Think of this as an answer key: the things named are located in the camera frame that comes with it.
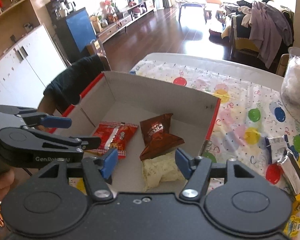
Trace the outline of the person's left hand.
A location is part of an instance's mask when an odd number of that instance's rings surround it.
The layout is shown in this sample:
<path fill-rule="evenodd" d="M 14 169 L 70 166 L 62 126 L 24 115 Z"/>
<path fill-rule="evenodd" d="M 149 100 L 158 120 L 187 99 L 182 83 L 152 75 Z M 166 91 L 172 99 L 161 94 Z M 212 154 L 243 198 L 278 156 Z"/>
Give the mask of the person's left hand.
<path fill-rule="evenodd" d="M 11 168 L 9 171 L 0 175 L 0 202 L 10 191 L 11 186 L 15 180 L 14 170 Z"/>

